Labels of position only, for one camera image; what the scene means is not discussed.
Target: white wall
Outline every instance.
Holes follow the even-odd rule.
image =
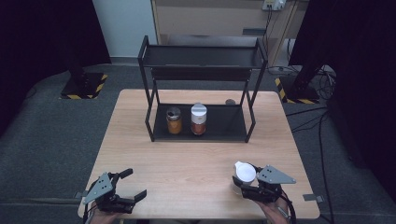
[[[135,58],[144,35],[157,43],[150,0],[93,0],[110,57]]]

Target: amber jar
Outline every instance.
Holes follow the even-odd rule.
[[[197,103],[191,108],[191,130],[196,135],[206,131],[206,106]]]
[[[166,111],[166,121],[168,123],[169,133],[180,133],[182,122],[181,122],[181,112],[177,107],[170,107]]]

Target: gray floor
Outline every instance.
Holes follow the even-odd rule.
[[[97,65],[86,70],[108,75],[97,99],[59,99],[69,74],[46,78],[31,90],[20,113],[1,136],[0,223],[82,222],[75,203],[28,203],[25,200],[13,203],[10,199],[71,199],[76,191],[84,190],[119,92],[143,87],[135,66]],[[277,76],[266,73],[261,90],[276,91]],[[318,85],[318,81],[316,78],[313,84]],[[238,89],[239,85],[174,82],[164,83],[160,88],[226,90]],[[286,114],[321,106],[325,106],[324,100],[320,105],[283,104]],[[294,129],[324,111],[289,116],[290,128]],[[316,123],[318,119],[304,127]],[[318,125],[293,136],[314,193],[327,199],[321,172]],[[370,170],[356,168],[348,159],[330,119],[322,122],[321,137],[335,223],[396,223],[395,203]],[[328,202],[318,206],[321,214],[329,217]],[[320,217],[299,220],[299,223],[328,222]]]

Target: yellow black tape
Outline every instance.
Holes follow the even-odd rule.
[[[95,94],[92,95],[68,94],[68,95],[62,95],[61,99],[71,99],[71,100],[95,99],[99,95],[99,92],[102,90],[103,86],[105,85],[106,79],[107,79],[107,75],[103,75],[100,82],[98,83],[98,86],[96,87]]]
[[[283,89],[282,83],[280,82],[279,78],[275,79],[275,83],[276,83],[277,89],[279,91],[280,100],[283,103],[307,104],[307,105],[319,104],[319,100],[316,100],[316,99],[292,99],[292,100],[288,99],[288,96],[285,93],[285,90]]]

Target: shelf rack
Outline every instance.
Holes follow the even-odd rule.
[[[233,46],[232,43],[218,46],[150,45],[149,38],[145,36],[137,60],[148,100],[145,122],[152,142],[156,140],[248,142],[256,124],[253,104],[268,62],[259,38],[255,38],[251,46]],[[151,92],[146,68],[150,69],[152,76]],[[248,83],[253,69],[260,69],[260,73],[250,97]],[[238,104],[205,105],[206,132],[203,135],[194,135],[190,128],[192,105],[162,103],[157,87],[157,81],[162,80],[238,81],[245,84]],[[157,112],[154,129],[151,129],[149,118],[154,98],[156,98]],[[251,118],[248,131],[242,108],[245,98]],[[172,106],[178,107],[182,115],[188,115],[183,116],[182,132],[179,134],[171,134],[167,130],[166,110]]]

